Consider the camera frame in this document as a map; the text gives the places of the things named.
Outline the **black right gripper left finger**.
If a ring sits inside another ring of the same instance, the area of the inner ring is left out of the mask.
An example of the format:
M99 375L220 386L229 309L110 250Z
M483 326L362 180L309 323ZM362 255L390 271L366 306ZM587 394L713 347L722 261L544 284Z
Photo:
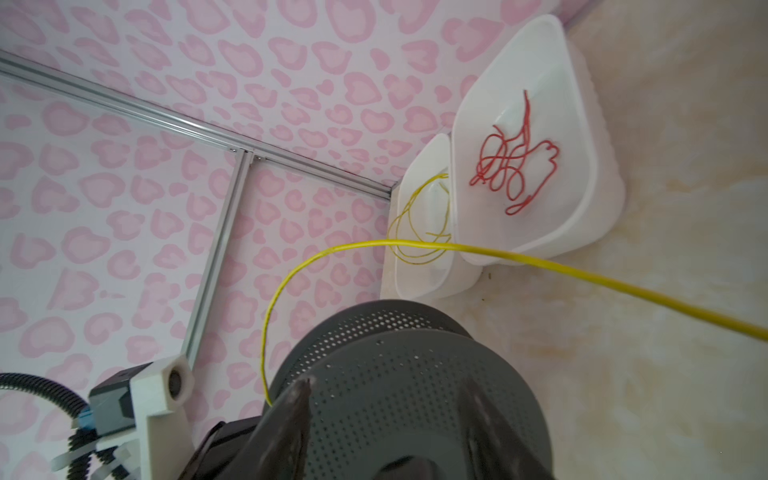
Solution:
M231 479L302 479L311 427L311 381L295 381L230 463Z

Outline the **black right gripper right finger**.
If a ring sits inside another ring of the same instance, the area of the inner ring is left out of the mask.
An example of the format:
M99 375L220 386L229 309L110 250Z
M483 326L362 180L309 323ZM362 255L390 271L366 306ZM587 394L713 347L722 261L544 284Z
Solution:
M457 409L469 479L554 479L474 380L460 383Z

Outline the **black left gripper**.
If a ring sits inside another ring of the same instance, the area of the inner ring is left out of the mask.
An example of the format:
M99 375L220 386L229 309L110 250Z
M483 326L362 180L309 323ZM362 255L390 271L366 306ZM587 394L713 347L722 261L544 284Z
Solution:
M244 447L260 420L261 416L255 416L215 424L193 453L179 479L218 479Z

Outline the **dark grey cable spool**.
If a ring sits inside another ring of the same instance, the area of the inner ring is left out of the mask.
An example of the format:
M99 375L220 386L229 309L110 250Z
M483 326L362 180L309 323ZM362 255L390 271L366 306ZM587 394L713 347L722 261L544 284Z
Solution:
M465 479L458 413L470 379L547 469L549 429L520 373L457 321L418 302L378 300L321 322L289 353L269 388L279 397L309 379L309 479L372 479L409 457L436 476Z

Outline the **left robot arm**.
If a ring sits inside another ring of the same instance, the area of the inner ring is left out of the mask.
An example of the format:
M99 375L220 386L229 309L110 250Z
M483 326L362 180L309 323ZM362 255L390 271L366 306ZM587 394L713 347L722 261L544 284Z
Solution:
M219 422L195 446L184 411L193 377L182 357L118 372L87 399L30 374L4 373L1 387L43 398L71 418L68 450L50 462L70 479L226 479L260 421Z

